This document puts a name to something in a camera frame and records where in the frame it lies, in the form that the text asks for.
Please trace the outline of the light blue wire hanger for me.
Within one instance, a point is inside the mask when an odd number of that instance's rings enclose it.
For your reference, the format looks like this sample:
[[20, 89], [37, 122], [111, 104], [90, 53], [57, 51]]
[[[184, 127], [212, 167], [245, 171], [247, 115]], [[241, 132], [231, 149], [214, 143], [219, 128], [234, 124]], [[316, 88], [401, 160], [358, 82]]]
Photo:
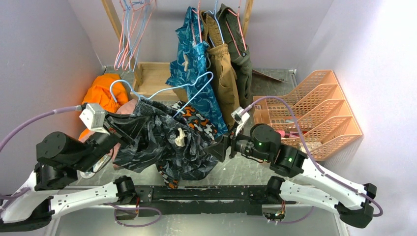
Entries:
[[115, 94], [114, 94], [114, 92], [113, 92], [113, 87], [114, 87], [114, 85], [116, 84], [116, 83], [124, 83], [124, 84], [127, 84], [128, 85], [128, 88], [130, 89], [130, 91], [131, 92], [133, 92], [133, 94], [136, 96], [136, 97], [138, 97], [139, 98], [139, 100], [141, 100], [141, 99], [145, 99], [145, 100], [152, 100], [154, 97], [156, 97], [157, 95], [159, 95], [160, 93], [162, 93], [162, 92], [165, 92], [165, 91], [169, 91], [169, 90], [175, 90], [175, 89], [181, 89], [181, 88], [184, 88], [184, 87], [195, 87], [196, 85], [197, 85], [197, 83], [198, 83], [198, 81], [199, 81], [199, 79], [201, 79], [201, 78], [203, 78], [204, 76], [207, 76], [208, 77], [208, 81], [198, 90], [198, 92], [196, 93], [196, 94], [194, 94], [193, 96], [192, 96], [192, 98], [191, 99], [189, 99], [179, 110], [177, 110], [177, 112], [173, 115], [173, 117], [176, 117], [177, 115], [179, 115], [180, 113], [181, 113], [181, 111], [182, 110], [184, 110], [184, 108], [192, 101], [192, 100], [194, 100], [195, 98], [196, 98], [196, 96], [198, 95], [198, 94], [200, 94], [202, 91], [203, 91], [203, 89], [204, 88], [206, 88], [210, 83], [211, 83], [211, 81], [213, 80], [213, 78], [214, 78], [214, 74], [212, 73], [212, 72], [210, 72], [210, 71], [208, 71], [208, 72], [206, 72], [206, 73], [204, 73], [204, 74], [202, 74], [201, 76], [198, 76], [197, 78], [196, 78], [196, 80], [194, 81], [194, 83], [188, 83], [188, 84], [184, 84], [184, 85], [181, 85], [181, 86], [176, 86], [176, 87], [170, 87], [170, 88], [164, 88], [164, 89], [161, 89], [161, 90], [158, 90], [157, 92], [155, 92], [155, 93], [153, 93], [151, 96], [149, 96], [149, 97], [146, 97], [146, 96], [144, 96], [144, 95], [139, 95], [136, 91], [134, 91], [133, 90], [133, 87], [132, 87], [132, 85], [129, 83], [129, 82], [127, 82], [126, 80], [123, 80], [123, 79], [119, 79], [119, 80], [115, 80], [114, 82], [112, 82], [111, 83], [111, 85], [110, 85], [110, 88], [109, 88], [109, 90], [110, 90], [110, 94], [111, 94], [111, 97], [113, 98], [113, 100], [115, 101], [115, 102], [118, 102], [118, 100], [117, 100], [117, 98], [116, 98], [116, 96], [115, 96]]

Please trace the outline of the dark leaf print shorts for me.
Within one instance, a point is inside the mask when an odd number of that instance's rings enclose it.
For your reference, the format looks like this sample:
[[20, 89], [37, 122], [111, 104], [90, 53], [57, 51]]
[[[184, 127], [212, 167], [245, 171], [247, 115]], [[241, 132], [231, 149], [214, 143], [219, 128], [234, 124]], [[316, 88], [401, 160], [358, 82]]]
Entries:
[[117, 153], [114, 164], [137, 173], [164, 158], [174, 157], [176, 145], [176, 130], [179, 127], [187, 129], [183, 118], [173, 115], [185, 102], [178, 101], [166, 106], [157, 101], [138, 101], [132, 115], [149, 116], [146, 126], [134, 138], [134, 144], [122, 147]]

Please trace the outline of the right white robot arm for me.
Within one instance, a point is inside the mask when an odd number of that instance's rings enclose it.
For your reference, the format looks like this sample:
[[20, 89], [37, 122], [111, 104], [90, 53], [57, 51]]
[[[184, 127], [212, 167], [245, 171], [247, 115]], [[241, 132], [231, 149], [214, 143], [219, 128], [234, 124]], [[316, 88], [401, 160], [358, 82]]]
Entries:
[[240, 153], [248, 159], [269, 163], [271, 176], [265, 189], [266, 204], [299, 202], [325, 209], [356, 228], [363, 229], [374, 217], [371, 201], [377, 187], [357, 184], [338, 175], [331, 176], [324, 167], [295, 147], [281, 143], [281, 135], [266, 124], [256, 124], [245, 136], [236, 131], [218, 137], [205, 152], [220, 162]]

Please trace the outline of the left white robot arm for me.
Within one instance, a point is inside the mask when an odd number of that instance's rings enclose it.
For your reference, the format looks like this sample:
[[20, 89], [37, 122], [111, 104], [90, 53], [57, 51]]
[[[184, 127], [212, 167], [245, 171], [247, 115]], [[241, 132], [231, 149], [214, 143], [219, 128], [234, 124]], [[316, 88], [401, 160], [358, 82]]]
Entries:
[[122, 176], [95, 189], [60, 195], [60, 190], [89, 171], [117, 144], [132, 146], [148, 116], [106, 115], [104, 132], [81, 142], [57, 131], [36, 145], [37, 164], [28, 180], [0, 208], [1, 232], [27, 232], [47, 226], [52, 219], [89, 206], [134, 202], [137, 193], [130, 177]]

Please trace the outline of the orange camouflage shorts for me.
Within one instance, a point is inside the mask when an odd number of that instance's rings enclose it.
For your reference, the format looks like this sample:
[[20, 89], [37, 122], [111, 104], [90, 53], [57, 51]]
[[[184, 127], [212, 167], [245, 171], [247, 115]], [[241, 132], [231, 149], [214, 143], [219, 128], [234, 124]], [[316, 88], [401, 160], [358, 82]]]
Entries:
[[179, 114], [187, 129], [176, 130], [174, 157], [164, 158], [156, 164], [158, 172], [168, 188], [175, 189], [181, 180], [202, 180], [217, 165], [218, 161], [205, 153], [203, 148], [217, 136], [218, 131], [210, 120], [191, 105]]

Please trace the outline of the brown hanging shorts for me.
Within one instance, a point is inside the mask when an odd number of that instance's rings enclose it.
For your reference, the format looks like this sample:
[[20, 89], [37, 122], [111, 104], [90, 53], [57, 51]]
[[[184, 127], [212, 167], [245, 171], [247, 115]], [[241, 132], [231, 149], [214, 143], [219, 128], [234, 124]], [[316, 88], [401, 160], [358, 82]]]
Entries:
[[240, 106], [237, 75], [231, 64], [228, 44], [223, 41], [216, 20], [204, 12], [200, 16], [204, 26], [202, 37], [209, 44], [207, 49], [210, 60], [209, 70], [214, 74], [211, 87], [226, 126], [231, 129], [235, 123], [231, 113]]

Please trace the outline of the blue leaf print shorts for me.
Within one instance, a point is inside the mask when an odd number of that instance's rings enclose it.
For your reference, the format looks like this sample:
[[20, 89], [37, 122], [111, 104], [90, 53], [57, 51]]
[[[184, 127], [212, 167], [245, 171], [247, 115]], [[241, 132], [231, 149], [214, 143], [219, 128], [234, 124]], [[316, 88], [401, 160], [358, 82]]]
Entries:
[[188, 7], [183, 25], [176, 29], [179, 41], [177, 59], [170, 63], [171, 75], [166, 84], [185, 89], [189, 104], [212, 123], [217, 138], [226, 133], [228, 128], [210, 84], [214, 76], [208, 73], [206, 65], [209, 45], [202, 39], [203, 30], [197, 9]]

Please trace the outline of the dark green hanging shorts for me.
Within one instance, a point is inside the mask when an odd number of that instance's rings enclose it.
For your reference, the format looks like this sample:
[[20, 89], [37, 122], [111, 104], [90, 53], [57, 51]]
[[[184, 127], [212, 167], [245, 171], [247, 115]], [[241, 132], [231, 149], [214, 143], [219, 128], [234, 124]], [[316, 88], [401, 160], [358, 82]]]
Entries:
[[252, 84], [252, 63], [249, 46], [244, 42], [237, 13], [221, 4], [216, 13], [223, 40], [228, 44], [231, 64], [237, 75], [239, 104], [245, 108], [250, 104]]

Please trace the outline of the orange garment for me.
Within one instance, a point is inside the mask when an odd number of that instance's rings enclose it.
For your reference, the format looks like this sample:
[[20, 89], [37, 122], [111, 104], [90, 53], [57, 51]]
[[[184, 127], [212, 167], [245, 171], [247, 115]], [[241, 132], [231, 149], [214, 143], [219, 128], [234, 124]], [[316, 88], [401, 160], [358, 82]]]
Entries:
[[120, 80], [120, 75], [116, 73], [105, 73], [98, 76], [88, 89], [82, 104], [96, 103], [104, 110], [116, 113], [122, 105], [129, 101], [127, 90], [121, 82], [113, 85], [112, 92], [117, 101], [113, 99], [110, 86], [116, 80]]

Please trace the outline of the wooden clothes rack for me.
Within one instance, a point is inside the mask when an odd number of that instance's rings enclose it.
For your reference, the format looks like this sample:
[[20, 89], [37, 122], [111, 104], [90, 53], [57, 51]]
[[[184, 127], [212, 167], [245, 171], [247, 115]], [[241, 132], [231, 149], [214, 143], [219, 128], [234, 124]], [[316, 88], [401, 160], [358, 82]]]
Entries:
[[[118, 48], [123, 53], [124, 49], [129, 49], [130, 46], [126, 42], [126, 37], [123, 34], [122, 23], [120, 22], [115, 6], [111, 0], [103, 0], [101, 3], [118, 38]], [[252, 5], [252, 0], [247, 0], [245, 2], [242, 18], [240, 17], [240, 10], [238, 9], [236, 12], [237, 20], [239, 21], [238, 26], [244, 46], [246, 46], [245, 36], [251, 16]], [[169, 86], [164, 82], [164, 80], [170, 75], [168, 62], [141, 62], [136, 65], [138, 68], [133, 71], [133, 82], [131, 83], [132, 91], [130, 92], [131, 95], [133, 95], [134, 92], [138, 92], [140, 95], [151, 95], [158, 89], [169, 88]]]

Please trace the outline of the pink item in organizer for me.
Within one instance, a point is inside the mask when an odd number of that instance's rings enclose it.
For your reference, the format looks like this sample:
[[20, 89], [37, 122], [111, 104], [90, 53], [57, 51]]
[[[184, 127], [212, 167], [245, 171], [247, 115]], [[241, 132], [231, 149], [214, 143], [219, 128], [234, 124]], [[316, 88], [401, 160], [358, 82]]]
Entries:
[[297, 138], [300, 136], [297, 131], [277, 130], [277, 132], [281, 135], [281, 138]]

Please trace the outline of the peach plastic file organizer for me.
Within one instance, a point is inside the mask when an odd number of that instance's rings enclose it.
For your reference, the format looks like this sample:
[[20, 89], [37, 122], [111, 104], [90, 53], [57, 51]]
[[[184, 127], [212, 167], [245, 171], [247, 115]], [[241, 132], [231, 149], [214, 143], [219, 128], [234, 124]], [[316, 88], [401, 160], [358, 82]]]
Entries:
[[[299, 124], [309, 151], [316, 161], [325, 161], [362, 136], [362, 131], [332, 70], [311, 72], [291, 92], [281, 96], [295, 116], [276, 99], [254, 106], [255, 124], [277, 130], [297, 131]], [[282, 143], [305, 150], [300, 137], [281, 138]]]

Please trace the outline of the pink drawstring shorts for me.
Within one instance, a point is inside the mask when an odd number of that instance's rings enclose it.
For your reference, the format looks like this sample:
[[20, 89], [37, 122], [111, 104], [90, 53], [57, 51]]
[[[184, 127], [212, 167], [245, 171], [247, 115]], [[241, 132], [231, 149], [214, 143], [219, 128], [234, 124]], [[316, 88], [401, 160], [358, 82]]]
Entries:
[[[122, 105], [120, 108], [118, 108], [118, 110], [116, 111], [116, 115], [131, 115], [137, 102], [138, 102], [137, 99], [128, 101], [127, 103]], [[121, 129], [123, 130], [123, 132], [125, 132], [127, 135], [129, 135], [133, 139], [140, 133], [141, 126], [139, 123], [138, 124], [129, 123], [123, 126]], [[88, 129], [84, 130], [79, 137], [79, 141], [84, 143], [94, 133], [95, 133], [94, 131], [90, 131]], [[111, 156], [112, 162], [114, 162], [116, 155], [121, 150], [121, 148], [127, 145], [128, 143], [121, 142], [121, 143], [117, 143], [114, 147], [110, 148], [110, 156]], [[92, 161], [87, 160], [86, 166], [83, 166], [83, 160], [81, 160], [81, 163], [75, 164], [74, 169], [77, 169], [81, 172], [94, 172], [93, 170], [93, 166], [95, 165], [94, 161], [95, 160], [99, 161], [101, 158], [102, 157], [99, 157], [98, 159], [96, 159], [96, 157], [93, 156]]]

